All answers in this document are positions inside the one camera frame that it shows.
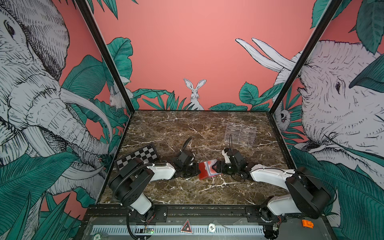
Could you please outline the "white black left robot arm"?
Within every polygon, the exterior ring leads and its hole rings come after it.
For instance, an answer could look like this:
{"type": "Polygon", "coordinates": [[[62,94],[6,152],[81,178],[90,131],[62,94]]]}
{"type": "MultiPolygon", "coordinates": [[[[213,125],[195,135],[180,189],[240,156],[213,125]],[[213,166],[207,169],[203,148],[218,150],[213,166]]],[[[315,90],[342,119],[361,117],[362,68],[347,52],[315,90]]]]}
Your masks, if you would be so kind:
{"type": "Polygon", "coordinates": [[[200,174],[195,154],[182,150],[171,162],[145,163],[134,158],[109,182],[113,198],[126,208],[145,216],[153,209],[153,203],[144,195],[150,182],[189,178],[200,174]]]}

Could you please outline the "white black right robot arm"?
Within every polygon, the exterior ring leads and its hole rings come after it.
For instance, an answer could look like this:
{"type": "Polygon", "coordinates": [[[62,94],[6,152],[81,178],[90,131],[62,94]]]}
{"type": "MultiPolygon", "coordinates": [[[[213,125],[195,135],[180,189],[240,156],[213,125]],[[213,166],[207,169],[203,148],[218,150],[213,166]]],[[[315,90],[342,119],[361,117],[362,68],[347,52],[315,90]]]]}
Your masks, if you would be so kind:
{"type": "Polygon", "coordinates": [[[268,223],[286,214],[305,215],[317,219],[329,205],[332,194],[324,183],[308,169],[278,169],[249,163],[235,149],[222,151],[224,161],[217,161],[212,169],[221,174],[239,175],[243,180],[274,185],[286,190],[284,196],[270,197],[259,208],[259,216],[268,223]]]}

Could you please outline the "clear acrylic compartment organizer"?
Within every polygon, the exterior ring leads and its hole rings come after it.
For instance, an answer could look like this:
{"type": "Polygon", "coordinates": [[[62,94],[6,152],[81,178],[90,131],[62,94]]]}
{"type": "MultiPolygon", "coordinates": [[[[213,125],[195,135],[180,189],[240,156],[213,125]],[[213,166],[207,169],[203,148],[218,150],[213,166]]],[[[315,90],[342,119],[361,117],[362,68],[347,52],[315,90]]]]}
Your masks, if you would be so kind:
{"type": "Polygon", "coordinates": [[[257,128],[236,123],[228,123],[224,140],[226,144],[236,144],[244,147],[253,147],[257,128]]]}

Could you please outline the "black white checkerboard calibration board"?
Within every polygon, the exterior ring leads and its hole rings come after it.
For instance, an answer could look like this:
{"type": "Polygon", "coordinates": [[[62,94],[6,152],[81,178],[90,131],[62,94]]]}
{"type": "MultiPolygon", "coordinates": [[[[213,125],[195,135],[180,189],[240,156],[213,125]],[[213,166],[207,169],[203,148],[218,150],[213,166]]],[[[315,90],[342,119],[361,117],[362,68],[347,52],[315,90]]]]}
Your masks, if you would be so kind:
{"type": "Polygon", "coordinates": [[[141,149],[138,149],[128,155],[121,157],[115,161],[115,165],[118,171],[120,171],[128,162],[134,158],[139,158],[145,163],[155,163],[160,159],[156,148],[153,144],[149,144],[141,149]]]}

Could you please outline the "red warning triangle sticker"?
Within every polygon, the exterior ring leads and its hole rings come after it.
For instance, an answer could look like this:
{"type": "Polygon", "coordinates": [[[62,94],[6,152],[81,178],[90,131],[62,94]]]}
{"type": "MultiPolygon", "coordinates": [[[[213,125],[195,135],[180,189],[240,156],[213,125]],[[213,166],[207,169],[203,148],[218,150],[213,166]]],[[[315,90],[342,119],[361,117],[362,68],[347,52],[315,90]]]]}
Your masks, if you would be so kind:
{"type": "Polygon", "coordinates": [[[185,221],[185,223],[183,224],[183,226],[180,229],[180,232],[183,234],[193,234],[193,229],[191,227],[191,223],[190,223],[189,219],[187,219],[185,221]]]}

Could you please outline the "round white sticker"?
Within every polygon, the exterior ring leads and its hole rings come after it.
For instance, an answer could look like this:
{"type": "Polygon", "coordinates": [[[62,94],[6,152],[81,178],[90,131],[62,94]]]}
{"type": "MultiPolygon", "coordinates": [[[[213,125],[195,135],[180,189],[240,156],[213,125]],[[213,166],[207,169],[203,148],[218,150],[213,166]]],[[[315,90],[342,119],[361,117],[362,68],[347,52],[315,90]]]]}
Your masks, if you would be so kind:
{"type": "Polygon", "coordinates": [[[215,232],[216,232],[216,225],[213,224],[213,223],[210,223],[210,224],[208,225],[208,231],[209,231],[210,233],[215,233],[215,232]]]}

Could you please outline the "orange small connector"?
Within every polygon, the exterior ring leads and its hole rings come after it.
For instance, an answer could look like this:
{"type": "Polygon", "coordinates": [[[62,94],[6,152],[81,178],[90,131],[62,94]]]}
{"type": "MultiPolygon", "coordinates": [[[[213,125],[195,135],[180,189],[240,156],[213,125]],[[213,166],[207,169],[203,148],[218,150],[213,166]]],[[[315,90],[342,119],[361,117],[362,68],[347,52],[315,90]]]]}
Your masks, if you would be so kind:
{"type": "Polygon", "coordinates": [[[309,220],[302,220],[302,226],[304,228],[313,229],[314,228],[314,223],[309,221],[309,220]]]}

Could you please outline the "white ventilation grille strip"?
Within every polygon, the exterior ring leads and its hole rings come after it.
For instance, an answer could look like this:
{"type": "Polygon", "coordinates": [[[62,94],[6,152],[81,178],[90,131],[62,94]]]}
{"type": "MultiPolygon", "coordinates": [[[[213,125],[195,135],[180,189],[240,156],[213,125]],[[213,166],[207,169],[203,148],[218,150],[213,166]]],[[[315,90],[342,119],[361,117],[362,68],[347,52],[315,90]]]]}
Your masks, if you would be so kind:
{"type": "MultiPolygon", "coordinates": [[[[179,236],[186,235],[187,232],[182,231],[182,226],[179,225],[150,225],[145,226],[131,226],[132,233],[135,236],[153,235],[153,236],[179,236]]],[[[90,235],[107,234],[109,236],[123,236],[129,235],[126,226],[118,225],[94,225],[90,235]]],[[[191,235],[196,236],[264,236],[264,228],[262,226],[228,226],[215,225],[211,230],[208,225],[195,225],[192,226],[191,235]]]]}

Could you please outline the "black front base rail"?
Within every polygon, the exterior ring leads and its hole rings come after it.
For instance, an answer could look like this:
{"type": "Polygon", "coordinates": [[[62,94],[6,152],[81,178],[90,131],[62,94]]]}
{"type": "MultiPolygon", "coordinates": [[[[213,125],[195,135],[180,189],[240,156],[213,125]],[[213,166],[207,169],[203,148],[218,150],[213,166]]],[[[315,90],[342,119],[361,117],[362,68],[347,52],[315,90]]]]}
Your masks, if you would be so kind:
{"type": "MultiPolygon", "coordinates": [[[[165,205],[155,204],[153,223],[165,223],[171,218],[246,218],[249,223],[262,223],[259,205],[165,205]]],[[[88,208],[84,221],[91,218],[118,218],[133,223],[142,223],[141,217],[135,210],[129,210],[121,205],[98,204],[88,208]]]]}

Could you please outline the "black right corner frame post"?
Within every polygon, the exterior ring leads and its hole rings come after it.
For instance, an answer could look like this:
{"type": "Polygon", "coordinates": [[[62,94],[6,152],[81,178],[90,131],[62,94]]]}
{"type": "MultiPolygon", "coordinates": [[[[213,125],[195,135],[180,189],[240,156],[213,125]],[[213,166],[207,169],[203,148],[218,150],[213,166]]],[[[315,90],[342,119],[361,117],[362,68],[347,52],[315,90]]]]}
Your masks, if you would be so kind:
{"type": "Polygon", "coordinates": [[[317,42],[319,41],[320,37],[323,35],[324,31],[326,30],[327,26],[331,22],[333,16],[335,15],[336,11],[338,10],[339,6],[341,5],[342,0],[332,0],[329,1],[325,11],[323,12],[317,26],[315,27],[308,43],[306,44],[305,48],[302,51],[302,54],[300,55],[297,63],[295,64],[293,70],[291,71],[287,81],[283,85],[282,90],[280,91],[276,101],[274,102],[273,106],[269,110],[269,115],[273,115],[279,104],[283,101],[284,96],[288,92],[289,88],[291,87],[294,80],[297,78],[300,70],[304,66],[306,60],[308,57],[312,54],[312,51],[314,50],[317,42]]]}

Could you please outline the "black corner frame post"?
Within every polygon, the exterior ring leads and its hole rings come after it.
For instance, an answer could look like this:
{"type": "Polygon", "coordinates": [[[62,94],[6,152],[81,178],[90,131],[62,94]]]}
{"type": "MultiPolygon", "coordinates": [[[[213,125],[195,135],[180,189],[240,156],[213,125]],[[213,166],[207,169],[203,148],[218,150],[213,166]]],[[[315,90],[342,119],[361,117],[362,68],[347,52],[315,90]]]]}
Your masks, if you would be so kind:
{"type": "Polygon", "coordinates": [[[317,42],[319,41],[320,37],[323,35],[324,31],[326,30],[327,26],[331,22],[333,16],[335,15],[336,11],[338,10],[339,6],[341,5],[342,0],[332,0],[329,1],[325,11],[323,12],[317,26],[315,27],[308,43],[306,44],[305,48],[302,51],[302,54],[300,55],[297,63],[295,64],[293,70],[291,71],[287,81],[283,85],[282,90],[280,91],[276,101],[274,102],[273,106],[269,110],[269,115],[273,115],[279,104],[283,101],[284,96],[288,92],[289,88],[291,87],[294,80],[297,78],[300,70],[304,66],[306,60],[308,57],[312,54],[312,51],[314,50],[317,42]]]}
{"type": "Polygon", "coordinates": [[[104,41],[104,38],[100,32],[99,27],[97,26],[97,23],[95,21],[95,18],[93,17],[93,14],[89,8],[89,4],[87,1],[83,0],[76,0],[76,4],[88,26],[88,29],[90,30],[93,39],[95,40],[99,51],[102,54],[103,60],[105,61],[108,70],[110,71],[115,83],[117,84],[118,89],[120,90],[122,97],[129,109],[129,112],[131,114],[135,113],[135,109],[133,107],[133,104],[126,92],[126,88],[122,83],[122,79],[120,78],[118,69],[115,65],[115,62],[112,59],[112,56],[110,54],[110,51],[104,41]]]}

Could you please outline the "black left corner frame post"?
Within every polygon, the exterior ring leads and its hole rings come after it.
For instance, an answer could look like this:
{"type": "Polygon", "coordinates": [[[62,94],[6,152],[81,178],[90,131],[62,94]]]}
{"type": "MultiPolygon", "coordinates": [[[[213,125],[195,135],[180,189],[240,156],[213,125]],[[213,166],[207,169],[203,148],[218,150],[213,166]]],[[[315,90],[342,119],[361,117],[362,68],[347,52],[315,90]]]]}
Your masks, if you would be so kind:
{"type": "Polygon", "coordinates": [[[95,21],[95,18],[93,17],[93,14],[89,8],[89,4],[87,1],[83,0],[76,0],[76,4],[88,26],[88,29],[90,30],[93,39],[95,40],[99,51],[102,54],[103,60],[105,61],[108,70],[110,71],[115,83],[117,84],[118,89],[120,90],[122,97],[129,109],[129,112],[131,114],[135,113],[135,109],[133,107],[133,104],[126,92],[126,88],[122,83],[122,79],[120,78],[118,69],[115,65],[115,62],[112,59],[112,56],[110,54],[110,51],[104,41],[104,38],[100,32],[99,27],[97,26],[97,23],[95,21]]]}

